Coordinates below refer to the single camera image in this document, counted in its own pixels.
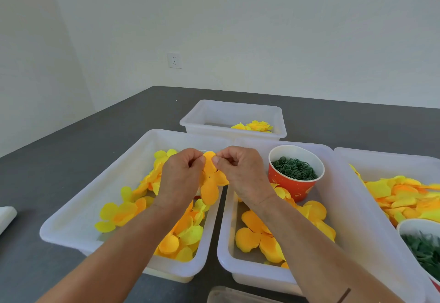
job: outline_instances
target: plastic lid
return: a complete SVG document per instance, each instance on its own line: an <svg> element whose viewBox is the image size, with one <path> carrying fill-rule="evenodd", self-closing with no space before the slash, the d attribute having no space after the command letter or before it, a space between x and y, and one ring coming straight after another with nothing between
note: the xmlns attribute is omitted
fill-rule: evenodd
<svg viewBox="0 0 440 303"><path fill-rule="evenodd" d="M281 303L261 296L240 292L228 287L218 286L211 289L208 303Z"/></svg>

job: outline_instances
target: left hand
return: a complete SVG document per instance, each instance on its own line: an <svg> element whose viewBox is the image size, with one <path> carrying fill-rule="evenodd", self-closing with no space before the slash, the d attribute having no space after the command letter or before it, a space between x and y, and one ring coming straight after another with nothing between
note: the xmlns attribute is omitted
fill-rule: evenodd
<svg viewBox="0 0 440 303"><path fill-rule="evenodd" d="M183 215L200 186L201 171L206 158L196 149L185 149L171 156L162 170L161 187L154 204L172 207Z"/></svg>

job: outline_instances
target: electrical outlet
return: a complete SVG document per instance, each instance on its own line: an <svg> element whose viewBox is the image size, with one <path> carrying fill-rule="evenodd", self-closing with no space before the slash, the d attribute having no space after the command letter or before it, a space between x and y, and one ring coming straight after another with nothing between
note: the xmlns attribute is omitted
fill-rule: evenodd
<svg viewBox="0 0 440 303"><path fill-rule="evenodd" d="M182 68L182 59L179 53L168 53L168 66L170 68Z"/></svg>

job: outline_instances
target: rectangular white bin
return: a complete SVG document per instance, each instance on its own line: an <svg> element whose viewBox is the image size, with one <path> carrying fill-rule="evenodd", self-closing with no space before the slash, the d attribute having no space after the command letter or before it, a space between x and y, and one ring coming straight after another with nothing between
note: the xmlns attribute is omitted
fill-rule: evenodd
<svg viewBox="0 0 440 303"><path fill-rule="evenodd" d="M325 145L236 139L235 144L258 150L268 167L268 154L278 145L297 145L317 155L326 173L311 190L306 200L318 200L327 208L326 222L336 230L336 243L354 260L382 281L405 302L425 302L425 291L412 268L388 243L386 232L376 221L370 220L369 195L356 187L351 179L351 168ZM247 206L238 203L235 192L229 188L224 206L217 256L222 266L242 284L301 295L301 290L289 270L263 264L265 258L254 249L242 253L235 245L235 232L243 227L241 213Z"/></svg>
<svg viewBox="0 0 440 303"><path fill-rule="evenodd" d="M94 224L100 221L99 211L108 202L121 203L123 186L135 189L152 169L157 150L183 150L193 147L199 150L219 151L231 145L231 140L191 135L169 130L153 129L142 136L129 150L120 156L95 180L75 195L68 203L44 222L40 237L49 243L80 250L86 256L94 252L110 234L100 234ZM193 260L176 260L153 256L145 268L148 273L179 282L189 282L205 265L217 216L217 202L206 213L203 235Z"/></svg>
<svg viewBox="0 0 440 303"><path fill-rule="evenodd" d="M272 133L231 129L233 125L240 122L245 125L252 120L266 121L273 126ZM237 137L280 139L287 136L283 111L277 106L200 100L180 120L180 124L185 127L187 133L232 139Z"/></svg>
<svg viewBox="0 0 440 303"><path fill-rule="evenodd" d="M438 183L440 181L440 159L437 158L348 149L344 147L338 147L334 152L344 160L347 167L348 164L352 164L364 181L377 181L380 178L392 178L396 175L404 175L426 184ZM388 243L394 246L395 253L401 255L400 258L406 263L410 271L422 281L426 290L427 302L440 302L440 294L406 247L396 229L383 214L364 184L362 184L353 171L351 178L355 180L356 189L366 195L366 206L370 208L369 218L374 219L377 225L383 228Z"/></svg>

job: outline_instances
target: gray table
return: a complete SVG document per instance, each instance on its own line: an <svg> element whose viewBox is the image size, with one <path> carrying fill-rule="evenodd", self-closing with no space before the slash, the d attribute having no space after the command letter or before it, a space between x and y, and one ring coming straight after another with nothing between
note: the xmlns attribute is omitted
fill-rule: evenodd
<svg viewBox="0 0 440 303"><path fill-rule="evenodd" d="M35 301L84 259L76 250L43 242L43 222L148 130L184 132L180 119L201 99L279 106L284 140L440 158L440 110L155 86L0 158L1 205L19 212L0 236L0 302ZM206 302L217 285L306 302L240 285L221 267L217 240L224 197L206 265L193 281L143 274L127 302Z"/></svg>

